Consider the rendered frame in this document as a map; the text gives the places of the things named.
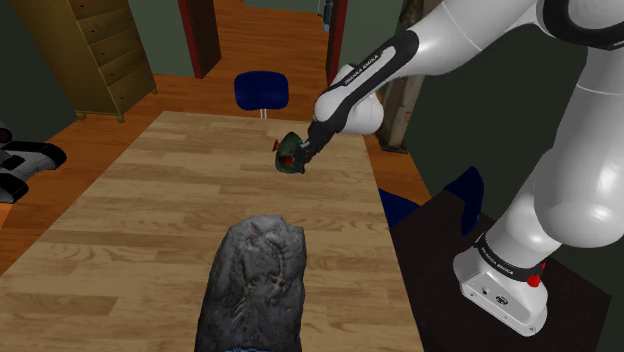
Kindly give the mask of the green and red toy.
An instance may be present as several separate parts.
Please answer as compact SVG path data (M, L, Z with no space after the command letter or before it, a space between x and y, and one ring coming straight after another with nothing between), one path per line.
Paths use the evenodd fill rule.
M275 167L279 172L305 173L304 165L295 159L295 152L302 143L302 139L293 131L287 133L282 140L274 141L272 151L275 152Z

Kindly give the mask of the blue stool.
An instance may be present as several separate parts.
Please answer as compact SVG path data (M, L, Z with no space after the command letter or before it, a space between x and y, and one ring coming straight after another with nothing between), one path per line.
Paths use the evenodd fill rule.
M289 103L288 79L273 71L249 71L234 80L237 105L246 111L258 110L261 119L267 118L268 110L285 108Z

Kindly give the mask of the grey rock figure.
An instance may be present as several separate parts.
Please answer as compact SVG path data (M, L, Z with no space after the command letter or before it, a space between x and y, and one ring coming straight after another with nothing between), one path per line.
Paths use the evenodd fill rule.
M216 251L194 352L302 352L304 229L280 215L232 225Z

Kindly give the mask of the blue chair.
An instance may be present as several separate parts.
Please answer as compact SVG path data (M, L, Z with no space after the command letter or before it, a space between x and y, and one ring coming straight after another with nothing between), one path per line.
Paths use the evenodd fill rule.
M476 167L471 166L457 179L444 187L464 202L461 215L461 234L467 236L477 225L484 198L484 182ZM419 208L419 205L401 196L379 189L388 226L392 228Z

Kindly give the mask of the dark robot stand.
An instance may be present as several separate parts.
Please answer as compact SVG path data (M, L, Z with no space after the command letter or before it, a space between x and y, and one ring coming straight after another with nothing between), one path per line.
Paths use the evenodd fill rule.
M523 337L466 299L453 258L489 229L481 215L461 233L464 202L443 191L423 206L383 192L382 204L425 352L596 352L611 297L556 260L545 265L548 316Z

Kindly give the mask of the wooden chest of drawers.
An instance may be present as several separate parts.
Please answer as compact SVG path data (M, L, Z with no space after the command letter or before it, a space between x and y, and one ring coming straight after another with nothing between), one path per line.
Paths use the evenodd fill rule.
M77 117L118 122L157 92L128 0L8 0Z

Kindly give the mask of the black and white machine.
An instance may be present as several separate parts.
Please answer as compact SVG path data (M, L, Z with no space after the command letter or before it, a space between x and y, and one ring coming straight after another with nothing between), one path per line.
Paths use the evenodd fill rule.
M54 144L15 140L0 122L0 204L16 203L28 192L29 178L55 170L66 160L66 153Z

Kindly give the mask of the red door frame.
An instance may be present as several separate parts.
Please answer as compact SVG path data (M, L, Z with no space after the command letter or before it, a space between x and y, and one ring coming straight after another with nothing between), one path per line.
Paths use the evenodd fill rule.
M194 78L229 65L235 74L265 69L324 86L337 70L340 40L316 13L257 7L260 0L177 1Z

